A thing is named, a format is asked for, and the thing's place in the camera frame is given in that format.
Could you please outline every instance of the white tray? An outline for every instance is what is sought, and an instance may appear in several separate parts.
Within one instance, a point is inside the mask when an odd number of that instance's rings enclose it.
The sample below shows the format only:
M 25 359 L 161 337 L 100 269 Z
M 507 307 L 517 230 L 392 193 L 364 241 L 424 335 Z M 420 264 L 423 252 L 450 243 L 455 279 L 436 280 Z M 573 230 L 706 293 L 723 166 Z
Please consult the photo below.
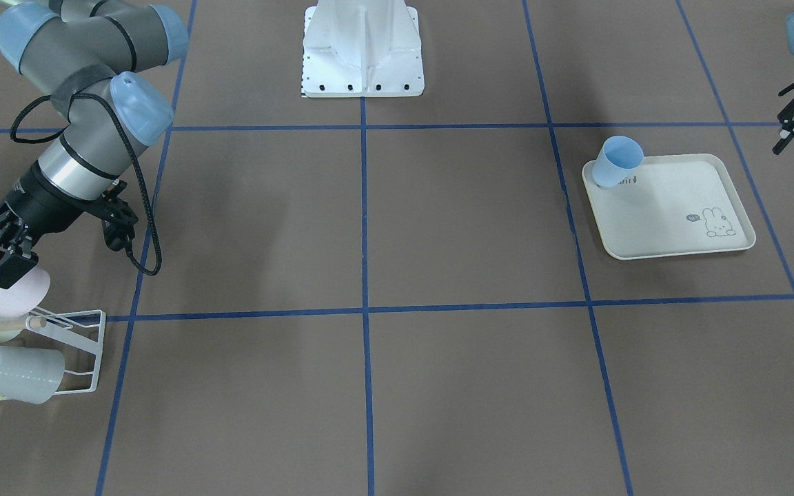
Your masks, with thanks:
M 748 250 L 755 231 L 724 163 L 711 154 L 646 157 L 614 188 L 584 186 L 605 251 L 618 260 Z

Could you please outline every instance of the rabbit illustration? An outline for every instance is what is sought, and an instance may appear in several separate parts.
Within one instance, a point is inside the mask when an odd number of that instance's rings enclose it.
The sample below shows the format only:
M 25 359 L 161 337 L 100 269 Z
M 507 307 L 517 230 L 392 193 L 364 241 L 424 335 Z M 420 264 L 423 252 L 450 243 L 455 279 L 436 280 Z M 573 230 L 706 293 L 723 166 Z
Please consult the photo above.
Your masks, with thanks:
M 728 222 L 721 208 L 704 208 L 703 219 L 706 221 L 706 235 L 709 238 L 716 236 L 734 236 L 737 232 Z

